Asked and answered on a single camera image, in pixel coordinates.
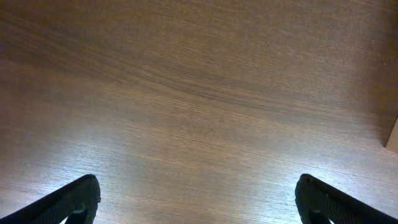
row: table surface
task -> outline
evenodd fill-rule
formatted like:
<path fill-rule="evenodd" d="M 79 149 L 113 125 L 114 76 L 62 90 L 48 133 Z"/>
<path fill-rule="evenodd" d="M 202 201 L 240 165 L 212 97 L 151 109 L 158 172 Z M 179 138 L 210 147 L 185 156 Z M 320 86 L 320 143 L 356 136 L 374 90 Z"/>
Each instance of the table surface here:
<path fill-rule="evenodd" d="M 0 16 L 0 216 L 96 174 L 96 223 L 300 223 L 309 173 L 398 218 L 397 1 L 5 0 Z"/>

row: wooden table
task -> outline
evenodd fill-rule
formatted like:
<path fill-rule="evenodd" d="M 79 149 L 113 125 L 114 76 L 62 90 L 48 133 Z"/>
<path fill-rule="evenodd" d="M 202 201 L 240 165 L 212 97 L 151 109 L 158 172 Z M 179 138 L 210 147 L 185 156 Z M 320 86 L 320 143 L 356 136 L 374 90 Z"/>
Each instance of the wooden table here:
<path fill-rule="evenodd" d="M 300 223 L 309 173 L 398 218 L 395 0 L 0 3 L 0 216 L 96 174 L 96 223 Z"/>

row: black plastic part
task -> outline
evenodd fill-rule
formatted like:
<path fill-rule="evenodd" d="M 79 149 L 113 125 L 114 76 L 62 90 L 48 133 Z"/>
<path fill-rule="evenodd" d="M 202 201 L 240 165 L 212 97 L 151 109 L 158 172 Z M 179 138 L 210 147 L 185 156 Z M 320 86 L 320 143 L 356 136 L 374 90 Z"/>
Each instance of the black plastic part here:
<path fill-rule="evenodd" d="M 356 200 L 309 174 L 301 175 L 297 182 L 295 195 L 296 205 L 303 224 L 328 223 L 329 220 L 336 224 L 398 224 L 398 220 L 395 218 Z"/>
<path fill-rule="evenodd" d="M 100 185 L 97 178 L 84 175 L 44 198 L 0 219 L 0 224 L 59 224 L 69 217 L 69 224 L 92 224 L 98 202 Z"/>

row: wood grain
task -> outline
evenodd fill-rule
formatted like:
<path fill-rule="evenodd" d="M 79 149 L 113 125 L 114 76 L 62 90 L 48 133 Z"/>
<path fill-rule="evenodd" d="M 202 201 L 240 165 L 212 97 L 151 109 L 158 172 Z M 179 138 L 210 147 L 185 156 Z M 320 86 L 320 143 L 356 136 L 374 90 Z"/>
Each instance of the wood grain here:
<path fill-rule="evenodd" d="M 93 173 L 96 223 L 299 223 L 309 173 L 398 218 L 396 1 L 0 6 L 0 216 Z"/>

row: wooden panel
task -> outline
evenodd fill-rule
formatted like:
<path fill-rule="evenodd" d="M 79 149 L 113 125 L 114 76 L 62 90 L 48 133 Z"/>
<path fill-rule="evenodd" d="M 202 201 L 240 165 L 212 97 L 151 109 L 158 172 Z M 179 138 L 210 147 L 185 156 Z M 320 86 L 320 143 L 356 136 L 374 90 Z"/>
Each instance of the wooden panel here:
<path fill-rule="evenodd" d="M 299 223 L 305 172 L 398 218 L 396 1 L 0 6 L 0 216 L 93 173 L 97 223 Z"/>

